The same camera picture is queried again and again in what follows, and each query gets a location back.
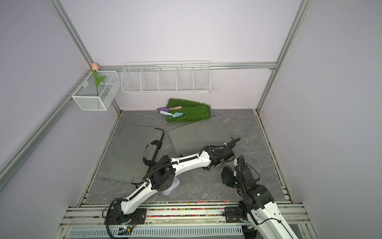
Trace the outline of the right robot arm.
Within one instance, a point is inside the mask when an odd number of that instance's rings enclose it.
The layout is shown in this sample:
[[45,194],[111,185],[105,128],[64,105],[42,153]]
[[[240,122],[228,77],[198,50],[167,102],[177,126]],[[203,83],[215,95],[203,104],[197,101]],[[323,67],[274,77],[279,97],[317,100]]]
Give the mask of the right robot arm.
[[281,214],[269,190],[258,184],[252,167],[243,155],[235,167],[226,166],[221,174],[224,185],[234,188],[242,200],[234,207],[225,207],[222,214],[228,223],[250,223],[264,239],[297,239],[298,236]]

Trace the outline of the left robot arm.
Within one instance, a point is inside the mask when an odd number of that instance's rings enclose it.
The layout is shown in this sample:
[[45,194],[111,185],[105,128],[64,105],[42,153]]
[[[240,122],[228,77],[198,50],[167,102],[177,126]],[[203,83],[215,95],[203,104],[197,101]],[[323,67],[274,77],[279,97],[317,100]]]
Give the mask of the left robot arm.
[[212,167],[218,167],[225,162],[231,162],[234,159],[233,148],[241,138],[236,138],[222,145],[204,146],[198,153],[184,157],[170,158],[163,156],[147,173],[140,183],[139,187],[125,198],[115,198],[103,215],[104,223],[120,224],[121,219],[131,219],[136,209],[148,198],[158,192],[164,192],[170,189],[173,181],[180,174],[202,168],[211,170]]

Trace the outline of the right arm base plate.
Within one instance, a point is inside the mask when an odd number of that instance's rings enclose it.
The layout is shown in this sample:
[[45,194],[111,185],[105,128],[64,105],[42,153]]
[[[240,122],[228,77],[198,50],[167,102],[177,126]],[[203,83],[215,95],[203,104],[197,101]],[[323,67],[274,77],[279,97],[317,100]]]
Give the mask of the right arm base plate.
[[225,207],[222,215],[227,223],[247,223],[247,214],[247,210],[243,207]]

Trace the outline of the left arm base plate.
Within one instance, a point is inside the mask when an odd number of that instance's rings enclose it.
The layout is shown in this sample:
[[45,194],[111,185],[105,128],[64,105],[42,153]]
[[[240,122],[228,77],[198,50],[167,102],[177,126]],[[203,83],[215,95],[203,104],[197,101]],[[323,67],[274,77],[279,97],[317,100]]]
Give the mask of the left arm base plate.
[[122,214],[121,210],[112,208],[105,216],[104,224],[108,225],[143,225],[146,220],[146,209],[136,209],[132,214]]

